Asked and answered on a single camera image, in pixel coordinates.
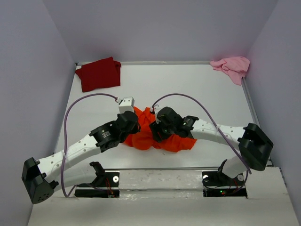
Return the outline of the orange t-shirt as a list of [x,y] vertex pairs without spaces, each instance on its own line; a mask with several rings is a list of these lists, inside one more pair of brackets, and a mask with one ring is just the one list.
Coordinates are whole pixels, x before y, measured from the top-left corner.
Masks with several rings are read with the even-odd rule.
[[149,125],[155,122],[155,115],[150,112],[150,108],[146,107],[143,111],[134,107],[137,114],[139,124],[141,126],[140,132],[130,134],[125,140],[124,144],[139,150],[148,150],[152,147],[156,149],[163,149],[170,152],[179,152],[181,150],[190,150],[194,147],[196,140],[190,138],[182,138],[178,135],[172,135],[167,140],[158,143],[153,139],[153,135]]

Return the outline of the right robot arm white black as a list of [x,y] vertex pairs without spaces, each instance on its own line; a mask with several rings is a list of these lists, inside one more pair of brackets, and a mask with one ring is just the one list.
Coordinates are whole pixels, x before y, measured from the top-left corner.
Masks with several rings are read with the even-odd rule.
[[246,127],[218,125],[195,116],[181,117],[170,107],[155,106],[150,110],[155,121],[149,127],[153,138],[161,143],[172,135],[181,138],[207,140],[228,145],[235,156],[224,160],[210,181],[226,185],[245,172],[264,171],[268,163],[273,142],[254,124]]

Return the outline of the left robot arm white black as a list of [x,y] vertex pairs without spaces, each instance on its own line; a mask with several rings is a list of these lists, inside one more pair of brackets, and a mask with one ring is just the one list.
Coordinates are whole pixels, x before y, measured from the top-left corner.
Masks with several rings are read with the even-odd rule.
[[130,134],[140,130],[136,113],[119,113],[116,120],[110,121],[92,130],[75,144],[64,147],[60,152],[39,160],[33,157],[25,160],[22,182],[31,203],[38,204],[56,190],[68,187],[64,172],[85,159],[101,154],[123,143]]

